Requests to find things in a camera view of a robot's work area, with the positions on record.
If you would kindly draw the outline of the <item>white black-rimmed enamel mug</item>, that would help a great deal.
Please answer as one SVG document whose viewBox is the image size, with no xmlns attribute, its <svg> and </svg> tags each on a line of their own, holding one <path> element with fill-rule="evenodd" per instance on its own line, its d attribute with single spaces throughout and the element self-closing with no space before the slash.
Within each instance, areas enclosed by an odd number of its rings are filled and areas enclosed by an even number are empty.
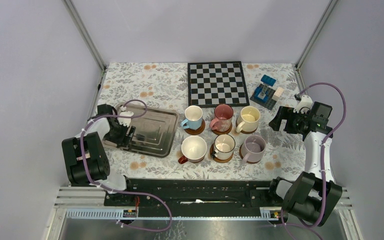
<svg viewBox="0 0 384 240">
<path fill-rule="evenodd" d="M 214 140 L 215 156 L 219 159 L 225 160 L 233 153 L 236 141 L 229 134 L 218 135 Z"/>
</svg>

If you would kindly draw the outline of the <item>white red bowl cup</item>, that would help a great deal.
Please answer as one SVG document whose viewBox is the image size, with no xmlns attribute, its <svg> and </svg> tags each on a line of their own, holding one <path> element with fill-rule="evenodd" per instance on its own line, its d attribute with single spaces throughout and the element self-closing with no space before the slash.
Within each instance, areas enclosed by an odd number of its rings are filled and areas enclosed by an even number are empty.
<svg viewBox="0 0 384 240">
<path fill-rule="evenodd" d="M 182 156 L 178 159 L 178 163 L 199 163 L 204 160 L 207 149 L 207 143 L 202 137 L 198 135 L 188 136 L 181 143 Z"/>
</svg>

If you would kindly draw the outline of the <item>pink enamel mug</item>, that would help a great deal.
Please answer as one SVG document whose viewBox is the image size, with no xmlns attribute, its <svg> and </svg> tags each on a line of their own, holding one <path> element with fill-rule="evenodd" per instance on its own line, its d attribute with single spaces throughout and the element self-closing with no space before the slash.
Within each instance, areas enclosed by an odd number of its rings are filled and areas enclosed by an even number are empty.
<svg viewBox="0 0 384 240">
<path fill-rule="evenodd" d="M 227 104 L 219 104 L 214 109 L 214 118 L 210 121 L 209 127 L 212 131 L 224 133 L 232 126 L 234 110 Z"/>
</svg>

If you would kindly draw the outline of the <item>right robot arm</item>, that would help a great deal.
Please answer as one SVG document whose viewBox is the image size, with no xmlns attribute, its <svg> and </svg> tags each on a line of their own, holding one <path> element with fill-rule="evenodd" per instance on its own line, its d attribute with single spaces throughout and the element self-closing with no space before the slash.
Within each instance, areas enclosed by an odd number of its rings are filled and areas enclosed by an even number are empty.
<svg viewBox="0 0 384 240">
<path fill-rule="evenodd" d="M 269 122 L 274 131 L 279 131 L 282 121 L 286 121 L 286 133 L 302 135 L 305 168 L 294 182 L 281 177 L 273 179 L 267 201 L 273 206 L 282 204 L 284 212 L 299 218 L 307 227 L 323 226 L 343 193 L 330 170 L 331 112 L 331 106 L 317 101 L 307 111 L 303 107 L 294 110 L 281 106 Z"/>
</svg>

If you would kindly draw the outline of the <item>light blue mug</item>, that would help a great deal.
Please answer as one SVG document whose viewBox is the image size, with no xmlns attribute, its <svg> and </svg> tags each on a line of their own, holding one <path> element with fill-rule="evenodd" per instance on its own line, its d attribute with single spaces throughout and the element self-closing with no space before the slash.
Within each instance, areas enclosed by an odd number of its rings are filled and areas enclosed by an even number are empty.
<svg viewBox="0 0 384 240">
<path fill-rule="evenodd" d="M 203 110 L 197 105 L 191 105 L 184 111 L 185 119 L 180 123 L 185 130 L 197 130 L 203 121 Z"/>
</svg>

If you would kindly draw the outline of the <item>floral tablecloth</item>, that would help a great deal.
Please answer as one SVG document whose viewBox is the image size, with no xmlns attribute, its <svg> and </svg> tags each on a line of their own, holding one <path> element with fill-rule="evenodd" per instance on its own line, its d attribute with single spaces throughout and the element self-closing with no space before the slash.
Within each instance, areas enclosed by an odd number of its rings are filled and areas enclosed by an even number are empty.
<svg viewBox="0 0 384 240">
<path fill-rule="evenodd" d="M 273 131 L 269 122 L 280 106 L 294 107 L 299 90 L 292 64 L 243 64 L 245 84 L 253 93 L 264 75 L 276 79 L 275 86 L 283 88 L 276 106 L 268 110 L 259 106 L 261 114 L 256 134 L 266 141 L 261 161 L 243 163 L 237 150 L 229 162 L 218 163 L 210 155 L 199 163 L 179 164 L 181 143 L 187 133 L 178 127 L 170 154 L 164 158 L 149 156 L 113 147 L 106 148 L 112 172 L 129 178 L 150 179 L 214 179 L 271 180 L 282 177 L 295 180 L 305 169 L 305 145 L 299 134 Z M 176 111 L 180 120 L 188 107 L 188 76 L 186 63 L 111 63 L 106 72 L 98 104 L 118 104 L 130 101 L 152 108 Z"/>
</svg>

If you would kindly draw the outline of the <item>metal serving tray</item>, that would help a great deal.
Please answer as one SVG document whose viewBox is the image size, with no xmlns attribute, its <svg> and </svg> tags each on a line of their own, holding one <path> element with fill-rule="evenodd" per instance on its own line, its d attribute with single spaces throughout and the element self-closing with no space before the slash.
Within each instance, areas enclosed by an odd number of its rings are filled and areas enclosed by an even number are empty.
<svg viewBox="0 0 384 240">
<path fill-rule="evenodd" d="M 111 149 L 164 158 L 171 151 L 179 118 L 175 110 L 149 107 L 144 116 L 131 120 L 129 126 L 135 127 L 135 131 L 133 135 L 128 134 L 131 141 L 127 146 L 117 146 L 109 140 L 102 143 Z"/>
</svg>

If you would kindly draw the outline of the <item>lavender ceramic mug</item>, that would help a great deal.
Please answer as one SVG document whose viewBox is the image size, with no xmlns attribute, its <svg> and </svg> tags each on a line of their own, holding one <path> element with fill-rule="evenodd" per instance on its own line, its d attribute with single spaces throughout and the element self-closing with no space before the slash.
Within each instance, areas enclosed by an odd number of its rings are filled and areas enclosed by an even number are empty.
<svg viewBox="0 0 384 240">
<path fill-rule="evenodd" d="M 250 161 L 258 161 L 259 159 L 262 160 L 264 153 L 266 150 L 266 141 L 259 135 L 250 135 L 248 136 L 244 142 L 242 143 L 242 153 L 243 154 L 250 154 L 253 152 L 254 155 L 259 156 L 251 156 L 247 155 L 246 158 L 250 157 Z"/>
</svg>

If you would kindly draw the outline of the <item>black white chessboard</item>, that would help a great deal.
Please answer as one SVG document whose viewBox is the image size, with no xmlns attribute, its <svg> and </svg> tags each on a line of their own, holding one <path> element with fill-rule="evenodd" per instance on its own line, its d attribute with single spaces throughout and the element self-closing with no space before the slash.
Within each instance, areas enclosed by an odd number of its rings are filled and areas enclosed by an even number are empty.
<svg viewBox="0 0 384 240">
<path fill-rule="evenodd" d="M 187 64 L 187 88 L 189 106 L 250 105 L 241 61 L 190 62 Z"/>
</svg>

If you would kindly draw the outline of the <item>cream yellow mug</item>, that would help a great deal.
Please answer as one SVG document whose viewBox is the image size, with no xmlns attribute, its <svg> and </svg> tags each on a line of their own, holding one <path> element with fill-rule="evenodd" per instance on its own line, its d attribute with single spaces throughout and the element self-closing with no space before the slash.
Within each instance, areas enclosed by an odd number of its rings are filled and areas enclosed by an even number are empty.
<svg viewBox="0 0 384 240">
<path fill-rule="evenodd" d="M 253 106 L 246 106 L 241 109 L 239 116 L 236 120 L 236 125 L 238 125 L 238 132 L 243 129 L 244 131 L 250 132 L 259 126 L 261 119 L 260 111 Z"/>
</svg>

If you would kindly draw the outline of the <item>blue lego brick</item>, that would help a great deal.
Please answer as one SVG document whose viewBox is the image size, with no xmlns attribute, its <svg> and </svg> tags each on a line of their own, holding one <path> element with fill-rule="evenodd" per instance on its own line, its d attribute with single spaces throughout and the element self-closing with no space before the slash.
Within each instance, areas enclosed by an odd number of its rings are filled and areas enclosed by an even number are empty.
<svg viewBox="0 0 384 240">
<path fill-rule="evenodd" d="M 265 74 L 261 77 L 260 81 L 265 85 L 273 87 L 277 80 Z"/>
</svg>

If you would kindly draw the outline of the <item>white lego brick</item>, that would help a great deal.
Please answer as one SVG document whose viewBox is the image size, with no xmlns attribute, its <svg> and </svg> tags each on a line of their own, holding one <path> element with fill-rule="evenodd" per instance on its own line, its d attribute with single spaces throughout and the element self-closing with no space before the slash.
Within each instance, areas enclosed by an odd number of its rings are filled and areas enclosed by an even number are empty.
<svg viewBox="0 0 384 240">
<path fill-rule="evenodd" d="M 282 87 L 278 87 L 278 88 L 275 90 L 275 92 L 273 93 L 273 95 L 272 95 L 272 99 L 273 99 L 274 101 L 278 101 L 279 98 L 281 97 L 281 95 L 283 94 L 283 92 L 284 92 L 284 89 L 283 89 Z"/>
</svg>

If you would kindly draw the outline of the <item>brown wooden coaster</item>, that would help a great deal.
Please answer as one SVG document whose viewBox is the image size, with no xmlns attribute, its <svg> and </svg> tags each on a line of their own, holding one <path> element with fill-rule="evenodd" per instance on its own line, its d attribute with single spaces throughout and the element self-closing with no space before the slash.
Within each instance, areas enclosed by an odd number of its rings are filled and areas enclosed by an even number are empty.
<svg viewBox="0 0 384 240">
<path fill-rule="evenodd" d="M 223 135 L 223 134 L 229 134 L 232 130 L 232 125 L 230 126 L 230 128 L 226 131 L 219 131 L 217 129 L 212 129 L 211 131 L 216 134 L 216 135 Z"/>
<path fill-rule="evenodd" d="M 239 156 L 240 156 L 241 161 L 242 161 L 243 164 L 245 164 L 245 163 L 247 163 L 247 164 L 257 164 L 257 163 L 259 163 L 261 161 L 261 159 L 259 159 L 257 161 L 250 161 L 251 157 L 259 157 L 260 155 L 258 155 L 258 154 L 255 155 L 253 152 L 251 152 L 250 154 L 248 154 L 247 152 L 246 152 L 246 154 L 243 154 L 242 153 L 242 147 L 243 146 L 241 145 L 239 150 L 238 150 L 238 152 L 239 152 Z"/>
<path fill-rule="evenodd" d="M 201 125 L 198 129 L 191 129 L 191 128 L 186 128 L 184 129 L 184 131 L 189 134 L 189 135 L 192 135 L 192 136 L 197 136 L 199 134 L 201 134 L 204 130 L 205 130 L 205 127 L 206 127 L 206 123 L 204 120 L 201 121 Z"/>
<path fill-rule="evenodd" d="M 220 159 L 220 158 L 217 158 L 216 156 L 215 156 L 215 151 L 214 151 L 214 144 L 212 144 L 211 146 L 210 146 L 210 149 L 209 149 L 209 157 L 212 159 L 212 160 L 214 160 L 215 162 L 217 162 L 217 163 L 221 163 L 221 164 L 224 164 L 224 163 L 227 163 L 227 162 L 229 162 L 233 157 L 234 157 L 234 153 L 232 153 L 231 155 L 230 155 L 230 157 L 228 157 L 227 159 Z"/>
<path fill-rule="evenodd" d="M 237 133 L 242 133 L 242 134 L 253 134 L 253 133 L 255 133 L 256 131 L 257 131 L 257 129 L 258 129 L 258 126 L 257 126 L 257 128 L 255 128 L 255 129 L 253 129 L 252 131 L 244 131 L 242 128 L 240 129 L 241 131 L 237 131 L 239 129 L 239 125 L 236 125 L 236 132 Z"/>
</svg>

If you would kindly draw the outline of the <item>grey lego baseplate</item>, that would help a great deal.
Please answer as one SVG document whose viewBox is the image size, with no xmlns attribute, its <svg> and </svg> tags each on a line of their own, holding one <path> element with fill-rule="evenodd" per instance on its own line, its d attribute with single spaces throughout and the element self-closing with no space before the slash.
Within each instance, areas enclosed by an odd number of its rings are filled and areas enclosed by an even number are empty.
<svg viewBox="0 0 384 240">
<path fill-rule="evenodd" d="M 250 100 L 271 111 L 277 100 L 273 99 L 275 90 L 267 84 L 260 83 L 254 90 Z"/>
</svg>

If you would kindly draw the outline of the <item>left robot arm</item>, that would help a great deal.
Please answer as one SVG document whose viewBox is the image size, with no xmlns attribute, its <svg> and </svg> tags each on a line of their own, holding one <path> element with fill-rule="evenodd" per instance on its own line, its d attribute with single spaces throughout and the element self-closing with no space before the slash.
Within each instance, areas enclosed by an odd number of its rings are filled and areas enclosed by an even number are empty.
<svg viewBox="0 0 384 240">
<path fill-rule="evenodd" d="M 135 192 L 127 187 L 127 178 L 111 171 L 103 142 L 124 148 L 130 145 L 136 128 L 136 118 L 126 106 L 116 110 L 109 104 L 97 106 L 97 114 L 87 122 L 87 129 L 61 143 L 68 180 L 74 187 L 96 186 L 116 193 L 124 206 L 132 204 Z"/>
</svg>

